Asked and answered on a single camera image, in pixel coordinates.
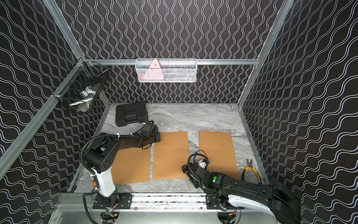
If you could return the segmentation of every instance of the red wire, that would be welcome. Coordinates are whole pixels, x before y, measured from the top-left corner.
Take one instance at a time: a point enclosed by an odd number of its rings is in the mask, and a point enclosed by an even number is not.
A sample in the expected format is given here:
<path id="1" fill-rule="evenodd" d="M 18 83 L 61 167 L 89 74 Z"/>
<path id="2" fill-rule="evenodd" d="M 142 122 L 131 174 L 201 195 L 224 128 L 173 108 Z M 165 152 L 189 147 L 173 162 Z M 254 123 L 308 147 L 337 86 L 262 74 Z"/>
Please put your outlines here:
<path id="1" fill-rule="evenodd" d="M 234 213 L 229 214 L 229 215 L 233 215 L 233 214 L 236 214 L 236 213 L 237 213 L 237 207 L 236 207 L 236 211 Z"/>
<path id="2" fill-rule="evenodd" d="M 120 204 L 121 204 L 121 201 L 119 201 L 118 205 L 112 211 L 114 211 Z"/>

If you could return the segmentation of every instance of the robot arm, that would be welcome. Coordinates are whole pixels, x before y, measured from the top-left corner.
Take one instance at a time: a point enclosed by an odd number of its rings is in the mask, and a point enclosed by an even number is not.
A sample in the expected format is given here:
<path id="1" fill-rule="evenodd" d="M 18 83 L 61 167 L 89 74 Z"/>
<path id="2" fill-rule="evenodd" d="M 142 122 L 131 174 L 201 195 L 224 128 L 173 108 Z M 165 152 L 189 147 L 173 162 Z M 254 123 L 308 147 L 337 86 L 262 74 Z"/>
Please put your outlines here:
<path id="1" fill-rule="evenodd" d="M 90 169 L 100 198 L 110 207 L 117 203 L 116 186 L 111 174 L 117 152 L 127 148 L 147 149 L 144 147 L 155 142 L 160 142 L 160 132 L 158 126 L 150 121 L 145 123 L 140 133 L 122 136 L 101 133 L 92 139 L 87 151 L 81 151 L 83 157 L 81 163 L 86 169 Z"/>
<path id="2" fill-rule="evenodd" d="M 191 163 L 192 156 L 205 159 Z M 193 185 L 210 195 L 208 206 L 221 210 L 245 207 L 270 214 L 280 223 L 300 224 L 300 201 L 285 185 L 280 182 L 254 184 L 223 173 L 209 173 L 206 170 L 209 163 L 205 155 L 195 153 L 189 157 L 188 164 L 182 166 L 183 173 L 188 175 Z"/>

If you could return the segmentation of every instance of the black wire basket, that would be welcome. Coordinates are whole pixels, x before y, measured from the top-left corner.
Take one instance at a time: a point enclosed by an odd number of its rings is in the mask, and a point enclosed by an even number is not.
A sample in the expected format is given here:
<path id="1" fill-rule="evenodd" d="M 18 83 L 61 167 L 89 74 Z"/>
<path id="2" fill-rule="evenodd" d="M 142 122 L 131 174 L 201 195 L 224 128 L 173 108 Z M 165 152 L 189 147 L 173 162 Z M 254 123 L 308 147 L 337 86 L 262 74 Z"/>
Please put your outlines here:
<path id="1" fill-rule="evenodd" d="M 54 96 L 64 108 L 74 113 L 90 113 L 95 105 L 110 69 L 96 62 L 85 62 L 63 91 Z"/>

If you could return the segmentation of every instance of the black wallpaper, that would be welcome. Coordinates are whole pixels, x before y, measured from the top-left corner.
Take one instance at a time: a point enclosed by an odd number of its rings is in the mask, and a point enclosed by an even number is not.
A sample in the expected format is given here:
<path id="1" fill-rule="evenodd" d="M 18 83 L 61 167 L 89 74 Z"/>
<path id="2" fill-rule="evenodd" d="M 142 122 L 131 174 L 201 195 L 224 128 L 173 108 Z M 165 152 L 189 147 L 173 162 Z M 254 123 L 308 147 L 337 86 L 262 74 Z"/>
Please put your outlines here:
<path id="1" fill-rule="evenodd" d="M 304 224 L 358 222 L 358 1 L 295 1 L 243 106 Z"/>
<path id="2" fill-rule="evenodd" d="M 1 155 L 76 63 L 42 0 L 0 1 Z M 93 136 L 104 106 L 48 116 L 0 180 L 0 223 L 48 223 L 60 192 L 79 166 L 79 149 Z"/>
<path id="3" fill-rule="evenodd" d="M 0 181 L 0 223 L 48 223 L 61 192 L 79 167 L 79 152 L 93 136 L 105 106 L 73 114 L 58 104 Z"/>
<path id="4" fill-rule="evenodd" d="M 282 0 L 57 0 L 86 58 L 258 58 Z"/>
<path id="5" fill-rule="evenodd" d="M 77 61 L 41 0 L 0 1 L 0 155 Z"/>
<path id="6" fill-rule="evenodd" d="M 237 103 L 252 65 L 198 66 L 196 82 L 139 82 L 134 66 L 114 66 L 104 90 L 115 102 Z"/>

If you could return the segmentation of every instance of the white wire basket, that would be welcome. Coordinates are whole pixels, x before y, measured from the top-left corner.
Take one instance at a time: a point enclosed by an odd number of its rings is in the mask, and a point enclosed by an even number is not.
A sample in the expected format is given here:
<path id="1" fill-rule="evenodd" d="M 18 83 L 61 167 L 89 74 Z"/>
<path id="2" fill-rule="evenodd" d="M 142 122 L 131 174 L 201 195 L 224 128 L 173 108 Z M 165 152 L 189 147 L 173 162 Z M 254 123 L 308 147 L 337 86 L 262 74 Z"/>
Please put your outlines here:
<path id="1" fill-rule="evenodd" d="M 160 68 L 149 68 L 157 59 Z M 196 58 L 137 58 L 135 70 L 140 82 L 195 82 Z"/>

